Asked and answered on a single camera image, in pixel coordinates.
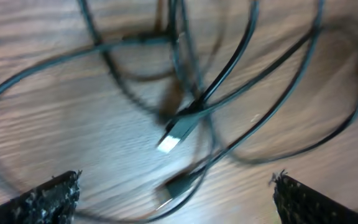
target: micro usb connector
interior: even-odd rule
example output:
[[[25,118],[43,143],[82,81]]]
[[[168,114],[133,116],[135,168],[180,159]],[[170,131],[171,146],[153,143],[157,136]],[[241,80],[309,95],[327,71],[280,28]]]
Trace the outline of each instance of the micro usb connector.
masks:
[[[200,172],[183,172],[165,182],[157,189],[157,200],[160,207],[187,192],[198,177],[200,177]]]

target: black cable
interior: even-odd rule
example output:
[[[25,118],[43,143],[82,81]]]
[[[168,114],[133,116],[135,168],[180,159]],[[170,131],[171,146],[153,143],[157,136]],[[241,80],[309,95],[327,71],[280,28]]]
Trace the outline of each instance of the black cable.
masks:
[[[237,47],[236,51],[234,52],[231,59],[228,61],[227,65],[223,68],[223,70],[219,73],[219,75],[216,77],[214,82],[204,91],[203,81],[200,66],[198,65],[198,59],[196,58],[195,54],[195,43],[193,42],[189,30],[188,25],[188,19],[187,19],[187,12],[185,7],[184,0],[170,0],[169,1],[169,25],[166,33],[159,34],[156,36],[138,36],[138,37],[130,37],[125,38],[122,41],[115,42],[115,43],[108,43],[104,44],[103,40],[101,38],[101,35],[98,33],[97,29],[95,28],[95,25],[92,21],[90,11],[88,9],[87,3],[85,0],[78,0],[78,3],[81,8],[81,12],[84,15],[84,19],[87,25],[87,28],[91,34],[92,40],[94,42],[94,47],[90,49],[84,49],[79,50],[77,52],[73,52],[70,54],[66,54],[57,58],[52,58],[49,60],[46,60],[42,63],[39,63],[33,67],[27,68],[18,74],[12,76],[8,80],[4,81],[2,84],[0,84],[0,95],[4,93],[6,90],[8,90],[11,86],[18,83],[23,78],[26,78],[32,74],[35,74],[38,71],[41,71],[43,69],[46,69],[48,67],[52,67],[55,65],[58,65],[60,63],[67,62],[69,60],[73,60],[74,58],[78,58],[84,55],[88,55],[95,52],[100,52],[103,60],[106,62],[106,65],[109,67],[110,73],[115,80],[117,86],[122,90],[123,94],[125,94],[128,99],[130,99],[135,105],[137,105],[139,108],[152,113],[156,114],[157,116],[161,116],[163,118],[168,119],[185,119],[192,116],[196,116],[198,118],[204,118],[207,122],[210,130],[211,130],[211,137],[212,137],[212,147],[209,152],[209,157],[204,166],[197,171],[195,171],[195,175],[199,177],[199,181],[196,183],[196,185],[193,187],[193,189],[190,191],[190,193],[183,199],[178,205],[174,206],[170,210],[157,215],[152,218],[144,219],[144,220],[112,220],[109,218],[101,218],[101,217],[94,217],[92,215],[89,215],[89,218],[92,218],[94,220],[98,220],[101,222],[121,222],[121,223],[134,223],[134,222],[140,222],[140,223],[148,223],[148,222],[154,222],[161,218],[165,218],[172,213],[176,212],[178,209],[182,208],[191,198],[194,196],[194,194],[197,192],[199,187],[201,186],[208,169],[213,166],[215,163],[220,161],[224,156],[232,152],[238,145],[240,145],[242,142],[244,142],[249,136],[254,134],[260,127],[262,127],[276,112],[277,110],[284,104],[284,102],[287,100],[287,98],[291,95],[293,90],[296,88],[297,84],[305,74],[305,70],[310,63],[310,58],[312,56],[313,50],[315,48],[318,36],[320,32],[322,31],[320,28],[321,23],[321,17],[323,14],[323,3],[324,0],[318,0],[318,12],[316,15],[316,18],[313,21],[312,28],[310,31],[305,34],[295,45],[293,45],[291,48],[289,48],[280,58],[278,58],[276,61],[274,61],[269,67],[267,67],[265,70],[260,72],[255,78],[252,78],[247,83],[243,84],[238,89],[232,91],[230,94],[224,96],[220,100],[208,104],[207,100],[210,98],[210,96],[216,91],[216,89],[219,87],[219,85],[224,81],[224,79],[232,72],[232,69],[236,65],[236,63],[239,61],[241,55],[244,53],[247,44],[250,41],[250,38],[252,37],[252,34],[256,27],[256,21],[259,11],[259,2],[258,0],[254,0],[251,2],[250,7],[250,15],[249,15],[249,21],[247,24],[247,27],[245,29],[244,35],[239,43],[239,46]],[[185,34],[185,40],[186,40],[186,46],[187,46],[187,52],[189,54],[190,58],[190,64],[192,69],[195,72],[195,76],[197,79],[196,82],[196,91],[194,91],[194,88],[192,87],[192,84],[189,82],[188,77],[186,76],[184,70],[183,70],[183,64],[182,59],[180,57],[180,54],[178,53],[178,35],[177,35],[177,26],[175,24],[176,21],[176,14],[177,14],[177,8],[178,5],[181,7],[181,19],[183,20],[183,28],[184,28],[184,34]],[[254,86],[256,83],[261,81],[262,79],[266,78],[268,75],[270,75],[275,69],[277,69],[281,64],[291,57],[303,44],[305,44],[308,40],[310,40],[308,50],[305,53],[305,56],[303,60],[301,61],[300,67],[298,71],[296,72],[295,76],[293,77],[291,83],[287,87],[287,89],[283,92],[281,97],[276,101],[276,103],[268,110],[268,112],[253,126],[251,127],[246,133],[244,133],[242,136],[240,136],[237,140],[235,140],[233,143],[231,143],[228,147],[225,147],[224,149],[221,149],[218,151],[218,153],[213,157],[213,149],[216,146],[220,146],[221,142],[219,142],[219,139],[217,138],[216,132],[214,130],[214,126],[210,117],[210,114],[224,106],[225,104],[231,102],[232,100],[236,99],[243,93],[245,93],[247,90],[249,90],[252,86]],[[112,50],[113,48],[121,45],[149,45],[149,44],[167,44],[171,43],[172,50],[173,50],[173,61],[175,65],[175,70],[177,71],[178,79],[180,79],[183,82],[184,88],[191,93],[195,101],[192,105],[196,105],[196,110],[189,110],[189,111],[180,111],[177,115],[171,116],[169,114],[160,114],[158,110],[155,108],[149,107],[143,101],[141,101],[135,94],[133,94],[130,89],[125,84],[124,80],[122,80],[121,76],[118,73],[117,68],[115,67],[111,56],[109,55],[108,51]],[[291,156],[299,155],[304,152],[308,152],[310,150],[313,150],[317,148],[318,146],[328,142],[330,139],[334,138],[338,134],[340,134],[342,131],[344,131],[356,118],[358,115],[358,104],[356,109],[353,111],[353,113],[343,122],[335,131],[333,131],[331,134],[323,138],[322,140],[318,141],[317,143],[306,147],[304,149],[301,149],[299,151],[290,152],[286,154],[282,154],[280,156],[276,157],[268,157],[268,158],[261,158],[261,159],[241,159],[241,161],[245,164],[263,164],[266,162],[272,162],[279,159],[288,158]]]

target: usb cable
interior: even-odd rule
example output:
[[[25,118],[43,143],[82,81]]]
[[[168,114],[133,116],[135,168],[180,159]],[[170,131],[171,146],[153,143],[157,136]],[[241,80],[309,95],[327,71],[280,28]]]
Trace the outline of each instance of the usb cable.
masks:
[[[164,212],[158,213],[155,216],[148,217],[141,220],[113,220],[103,217],[97,217],[96,215],[92,215],[89,213],[81,212],[77,215],[84,218],[89,218],[92,220],[100,221],[100,222],[113,222],[113,223],[149,223],[165,218],[177,210],[181,209],[197,192],[200,188],[201,184],[206,177],[208,170],[210,167],[215,165],[221,159],[223,159],[226,155],[230,154],[235,150],[235,148],[247,140],[252,134],[260,129],[284,104],[284,102],[288,99],[288,97],[292,94],[293,90],[297,87],[298,83],[302,79],[305,74],[306,68],[310,63],[311,56],[313,54],[314,48],[316,47],[316,43],[320,33],[326,31],[327,28],[321,27],[321,18],[323,15],[323,3],[324,0],[318,0],[318,9],[316,17],[311,25],[310,30],[301,37],[292,47],[290,47],[281,57],[276,59],[271,65],[261,71],[256,77],[251,78],[247,83],[240,86],[238,89],[233,90],[228,95],[222,97],[220,100],[215,102],[209,102],[208,100],[212,96],[212,94],[219,88],[220,84],[228,77],[228,75],[232,72],[233,68],[236,66],[237,62],[241,58],[242,54],[246,50],[250,39],[252,38],[252,34],[255,31],[257,18],[259,14],[259,2],[258,0],[253,0],[250,4],[250,14],[249,21],[245,28],[244,34],[242,36],[239,45],[234,52],[231,59],[228,61],[223,70],[218,74],[216,79],[204,89],[202,74],[200,66],[198,65],[198,59],[195,54],[195,43],[191,38],[187,12],[185,6],[185,0],[169,0],[169,18],[168,18],[168,27],[166,31],[158,33],[158,34],[144,34],[135,37],[125,37],[119,42],[107,42],[104,43],[100,34],[98,33],[94,22],[92,21],[91,13],[87,6],[85,0],[78,0],[80,5],[81,12],[83,14],[86,26],[89,30],[89,33],[94,42],[94,47],[79,50],[77,52],[72,52],[69,54],[65,54],[59,57],[52,58],[50,60],[46,60],[40,62],[33,67],[27,68],[18,74],[12,76],[7,79],[3,83],[0,84],[0,95],[8,90],[10,87],[18,83],[23,78],[29,77],[43,69],[48,67],[56,66],[61,63],[65,63],[69,60],[73,60],[78,57],[82,57],[88,54],[99,52],[102,56],[102,59],[109,67],[110,74],[117,86],[121,89],[122,93],[131,100],[137,107],[140,109],[151,113],[156,114],[159,117],[162,117],[166,120],[169,120],[166,133],[164,137],[160,140],[158,144],[158,149],[163,152],[170,152],[177,144],[184,141],[186,137],[194,130],[194,128],[198,125],[200,121],[204,121],[210,132],[211,132],[211,140],[212,147],[209,150],[209,156],[201,161],[198,166],[191,170],[184,170],[180,174],[172,177],[170,180],[166,181],[161,188],[157,191],[157,197],[160,200],[161,205],[165,205],[168,202],[176,198],[180,198],[182,195],[188,192],[188,194],[176,204],[174,207],[166,210]],[[178,27],[176,25],[177,21],[177,13],[180,10],[181,21],[183,23],[183,34],[185,38],[186,48],[188,52],[188,58],[190,59],[190,66],[195,74],[195,79],[197,82],[195,83],[196,88],[194,88],[194,84],[192,84],[188,78],[188,74],[186,74],[185,69],[183,68],[183,58],[179,51],[179,43],[178,43]],[[239,136],[235,141],[230,143],[228,146],[223,146],[222,142],[216,135],[216,130],[211,119],[211,113],[215,110],[218,110],[222,106],[234,101],[237,97],[241,96],[247,90],[252,88],[256,83],[267,78],[272,72],[274,72],[283,62],[285,62],[289,57],[291,57],[301,46],[308,42],[308,49],[303,57],[303,60],[300,63],[300,66],[295,73],[292,81],[279,97],[279,99],[274,103],[274,105],[266,112],[262,118],[253,125],[247,132],[243,135]],[[193,96],[193,102],[185,109],[178,111],[175,116],[169,114],[160,114],[156,108],[149,107],[146,105],[139,97],[137,97],[133,92],[130,91],[129,87],[126,85],[125,81],[121,78],[118,73],[118,69],[113,63],[111,56],[108,52],[118,46],[123,45],[160,45],[160,44],[170,44],[172,46],[173,52],[173,63],[176,70],[177,78],[182,82],[184,89]],[[356,118],[358,117],[358,104],[355,110],[345,119],[345,121],[339,125],[332,133],[328,134],[325,138],[322,138],[318,142],[305,147],[303,149],[299,149],[295,152],[285,153],[275,157],[266,157],[259,159],[242,159],[236,158],[237,161],[241,161],[246,165],[256,165],[256,164],[264,164],[267,162],[277,161],[279,159],[285,159],[292,156],[297,156],[302,153],[310,152],[313,149],[316,149],[320,145],[328,142],[342,131],[344,131]]]

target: wooden table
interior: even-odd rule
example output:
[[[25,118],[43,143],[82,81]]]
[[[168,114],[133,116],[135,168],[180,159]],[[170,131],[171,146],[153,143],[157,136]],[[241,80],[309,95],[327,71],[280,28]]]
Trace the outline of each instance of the wooden table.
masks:
[[[244,31],[249,2],[187,1],[201,63],[210,55],[211,82]],[[152,30],[166,15],[157,0],[89,1],[106,40]],[[306,32],[315,1],[264,0],[249,48],[214,99],[254,77]],[[358,1],[328,0],[324,22],[358,21]],[[90,46],[75,0],[0,0],[0,83],[40,60]],[[214,114],[230,142],[251,127],[288,85],[305,48],[268,79]],[[112,52],[131,88],[164,110],[181,100],[168,47]],[[358,96],[358,54],[341,33],[323,34],[306,77],[285,106],[236,151],[257,157],[291,151],[323,137],[349,114]],[[153,189],[206,154],[201,127],[169,154],[155,149],[164,132],[154,118],[126,100],[101,58],[89,55],[40,72],[0,98],[0,204],[66,170],[83,170],[78,210],[105,217],[134,217],[156,206]],[[306,185],[358,212],[358,120],[317,151],[264,166],[224,159],[195,198],[159,223],[280,223],[272,202],[273,172],[286,169]],[[76,223],[91,223],[76,218]]]

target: usb connector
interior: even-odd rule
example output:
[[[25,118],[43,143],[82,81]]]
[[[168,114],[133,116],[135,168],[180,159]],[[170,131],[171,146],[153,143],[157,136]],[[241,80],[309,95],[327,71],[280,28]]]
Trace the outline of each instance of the usb connector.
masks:
[[[159,151],[169,153],[180,141],[183,141],[196,128],[198,116],[190,116],[176,121],[170,121],[167,125],[167,132],[158,142]]]
[[[165,182],[157,189],[157,200],[160,207],[166,205],[172,200],[180,197],[183,193],[188,191],[193,182],[200,176],[199,172],[180,173],[174,178]]]

